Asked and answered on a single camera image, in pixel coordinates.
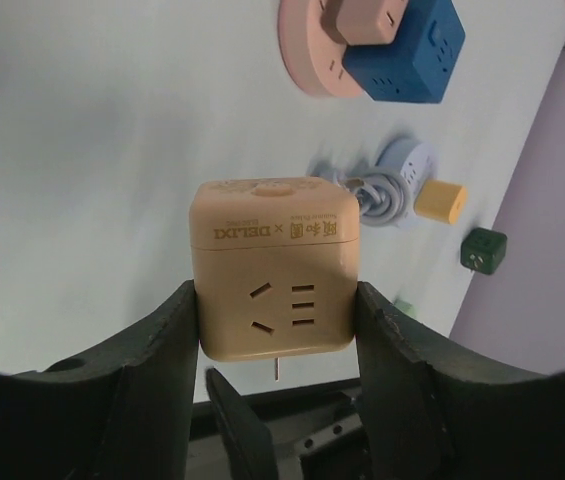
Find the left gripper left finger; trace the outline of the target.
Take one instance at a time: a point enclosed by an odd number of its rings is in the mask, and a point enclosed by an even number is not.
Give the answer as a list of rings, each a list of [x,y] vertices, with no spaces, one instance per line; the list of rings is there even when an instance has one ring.
[[[181,479],[198,358],[195,291],[42,372],[0,374],[0,479]]]

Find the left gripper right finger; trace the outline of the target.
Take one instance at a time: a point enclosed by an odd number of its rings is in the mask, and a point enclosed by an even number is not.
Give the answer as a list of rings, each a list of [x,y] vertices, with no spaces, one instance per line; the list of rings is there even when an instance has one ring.
[[[378,479],[565,479],[565,371],[467,349],[356,293],[360,417]]]

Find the tan cube plug adapter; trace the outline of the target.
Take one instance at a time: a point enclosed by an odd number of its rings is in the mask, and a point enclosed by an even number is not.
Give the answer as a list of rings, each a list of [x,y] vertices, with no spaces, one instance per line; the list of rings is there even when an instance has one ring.
[[[200,344],[219,362],[339,351],[353,340],[356,197],[318,177],[211,181],[189,210]]]

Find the yellow plug adapter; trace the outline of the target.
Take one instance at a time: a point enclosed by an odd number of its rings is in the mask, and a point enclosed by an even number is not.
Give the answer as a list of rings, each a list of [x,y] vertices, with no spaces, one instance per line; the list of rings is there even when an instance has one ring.
[[[427,180],[414,203],[417,216],[454,225],[465,207],[468,190],[463,185]]]

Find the round blue power strip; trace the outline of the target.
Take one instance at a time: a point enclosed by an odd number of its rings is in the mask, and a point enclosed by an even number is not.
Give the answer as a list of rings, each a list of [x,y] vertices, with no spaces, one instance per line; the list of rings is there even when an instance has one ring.
[[[415,201],[425,182],[436,177],[437,167],[429,144],[402,136],[389,141],[372,160],[360,158],[344,168],[322,159],[308,174],[352,193],[363,225],[407,228],[418,223]]]

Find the blue cube socket adapter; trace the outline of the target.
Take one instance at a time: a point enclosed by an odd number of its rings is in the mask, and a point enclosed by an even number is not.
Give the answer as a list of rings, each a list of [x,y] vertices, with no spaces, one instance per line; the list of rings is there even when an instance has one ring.
[[[375,101],[439,104],[465,38],[452,1],[412,1],[392,43],[349,46],[343,66]]]

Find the pink brown USB charger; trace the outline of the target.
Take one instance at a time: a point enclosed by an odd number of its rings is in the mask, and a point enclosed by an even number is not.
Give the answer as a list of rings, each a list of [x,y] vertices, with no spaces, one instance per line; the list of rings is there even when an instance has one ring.
[[[387,45],[394,41],[408,0],[320,1],[320,24],[337,44]]]

